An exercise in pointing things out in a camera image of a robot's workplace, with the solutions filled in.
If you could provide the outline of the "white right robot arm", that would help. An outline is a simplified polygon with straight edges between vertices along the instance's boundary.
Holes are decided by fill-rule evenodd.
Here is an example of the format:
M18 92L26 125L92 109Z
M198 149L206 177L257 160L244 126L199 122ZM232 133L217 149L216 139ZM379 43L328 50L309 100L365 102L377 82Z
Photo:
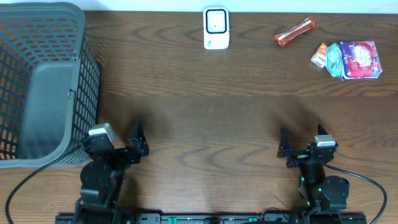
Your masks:
M337 175L327 176L324 167L334 159L338 143L323 126L306 149L293 149L287 131L280 131L278 158L286 158L288 168L299 168L299 192L306 199L312 214L340 212L347 207L349 182Z

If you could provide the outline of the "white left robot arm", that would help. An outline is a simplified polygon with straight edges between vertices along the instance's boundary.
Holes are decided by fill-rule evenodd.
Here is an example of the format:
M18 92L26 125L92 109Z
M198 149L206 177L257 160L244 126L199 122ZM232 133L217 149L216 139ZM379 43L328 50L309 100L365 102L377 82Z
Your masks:
M75 205L72 223L135 223L135 215L118 208L125 171L149 155L142 122L138 121L129 137L130 146L116 148L110 124L97 124L81 140L83 150L92 159L81 170L80 199Z

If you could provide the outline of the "orange snack bar wrapper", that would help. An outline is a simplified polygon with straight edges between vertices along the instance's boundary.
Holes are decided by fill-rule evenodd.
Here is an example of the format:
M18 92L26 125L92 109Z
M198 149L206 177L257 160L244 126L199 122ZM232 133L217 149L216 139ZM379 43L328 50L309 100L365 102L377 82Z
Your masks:
M284 47L287 43L289 43L296 36L306 32L306 31L314 30L316 28L317 28L317 25L315 23L314 18L312 16L308 16L300 24L294 26L290 30L285 31L281 34L276 34L274 36L274 38L281 47Z

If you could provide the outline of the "floral red purple packet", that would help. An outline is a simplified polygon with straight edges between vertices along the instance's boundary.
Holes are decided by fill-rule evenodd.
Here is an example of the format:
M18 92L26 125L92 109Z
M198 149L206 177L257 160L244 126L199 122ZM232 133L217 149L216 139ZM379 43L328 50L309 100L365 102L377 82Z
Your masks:
M373 80L379 78L382 67L374 41L340 42L345 80Z

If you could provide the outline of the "teal green packet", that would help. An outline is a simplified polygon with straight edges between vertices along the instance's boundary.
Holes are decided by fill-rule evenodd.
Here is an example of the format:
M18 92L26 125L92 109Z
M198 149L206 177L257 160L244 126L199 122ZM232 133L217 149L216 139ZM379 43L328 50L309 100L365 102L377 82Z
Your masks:
M326 49L326 69L331 76L337 78L341 78L344 72L342 52L336 43Z

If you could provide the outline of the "small orange juice carton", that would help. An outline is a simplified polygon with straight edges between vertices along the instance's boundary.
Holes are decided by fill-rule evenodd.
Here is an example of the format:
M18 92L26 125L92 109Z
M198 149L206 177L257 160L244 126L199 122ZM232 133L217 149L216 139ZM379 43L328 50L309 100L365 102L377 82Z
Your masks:
M313 62L315 65L319 66L320 68L324 68L326 66L326 50L328 46L324 43L322 43L315 53L311 57L311 62Z

